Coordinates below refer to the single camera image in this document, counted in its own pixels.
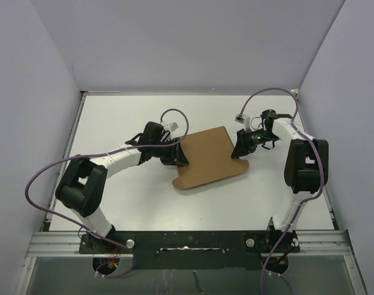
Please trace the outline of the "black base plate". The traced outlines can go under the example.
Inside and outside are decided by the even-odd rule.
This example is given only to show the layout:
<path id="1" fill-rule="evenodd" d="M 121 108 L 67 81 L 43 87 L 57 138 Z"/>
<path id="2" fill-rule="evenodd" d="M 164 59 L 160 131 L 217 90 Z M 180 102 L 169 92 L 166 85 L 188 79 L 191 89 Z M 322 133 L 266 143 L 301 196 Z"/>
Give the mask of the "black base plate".
<path id="1" fill-rule="evenodd" d="M 137 270 L 217 270 L 242 268 L 260 270 L 264 254 L 278 254 L 269 266 L 284 270 L 288 255 L 299 253 L 295 231 L 114 231 L 108 240 L 83 234 L 81 254 L 137 255 Z"/>

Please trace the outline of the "brown cardboard box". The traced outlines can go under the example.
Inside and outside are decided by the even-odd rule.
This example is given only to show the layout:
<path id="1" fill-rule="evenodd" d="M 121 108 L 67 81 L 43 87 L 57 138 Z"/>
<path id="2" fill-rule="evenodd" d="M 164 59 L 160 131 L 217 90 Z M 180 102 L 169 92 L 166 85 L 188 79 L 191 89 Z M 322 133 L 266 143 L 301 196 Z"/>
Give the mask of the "brown cardboard box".
<path id="1" fill-rule="evenodd" d="M 234 145 L 224 126 L 211 128 L 186 136 L 181 148 L 189 165 L 178 168 L 174 188 L 185 191 L 244 174 L 249 162 L 233 159 Z"/>

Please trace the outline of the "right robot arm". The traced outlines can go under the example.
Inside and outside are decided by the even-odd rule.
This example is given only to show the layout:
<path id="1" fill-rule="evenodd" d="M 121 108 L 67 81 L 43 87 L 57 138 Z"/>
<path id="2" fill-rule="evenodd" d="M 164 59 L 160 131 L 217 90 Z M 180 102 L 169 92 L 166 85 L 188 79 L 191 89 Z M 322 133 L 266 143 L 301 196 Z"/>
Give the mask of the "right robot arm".
<path id="1" fill-rule="evenodd" d="M 270 219 L 270 232 L 264 235 L 265 247 L 277 251 L 286 243 L 285 235 L 296 228 L 304 206 L 323 193 L 328 181 L 328 150 L 326 140 L 319 140 L 300 130 L 290 114 L 272 109 L 261 113 L 261 128 L 250 128 L 250 117 L 238 114 L 235 121 L 244 125 L 237 131 L 236 146 L 231 158 L 238 159 L 256 151 L 258 146 L 274 149 L 277 141 L 288 147 L 284 181 L 288 191 L 276 214 Z"/>

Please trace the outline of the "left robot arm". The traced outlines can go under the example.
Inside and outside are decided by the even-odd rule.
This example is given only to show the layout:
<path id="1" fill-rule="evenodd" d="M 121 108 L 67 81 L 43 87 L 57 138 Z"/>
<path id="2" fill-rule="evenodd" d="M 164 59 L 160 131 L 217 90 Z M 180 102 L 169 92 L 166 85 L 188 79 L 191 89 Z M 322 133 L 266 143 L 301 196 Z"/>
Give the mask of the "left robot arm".
<path id="1" fill-rule="evenodd" d="M 173 137 L 177 128 L 175 122 L 148 122 L 143 132 L 126 141 L 120 148 L 101 157 L 73 159 L 68 164 L 56 188 L 55 197 L 89 228 L 94 235 L 94 247 L 102 253 L 111 251 L 115 245 L 112 234 L 115 228 L 100 208 L 106 180 L 152 158 L 158 158 L 167 166 L 189 165 L 180 139 Z"/>

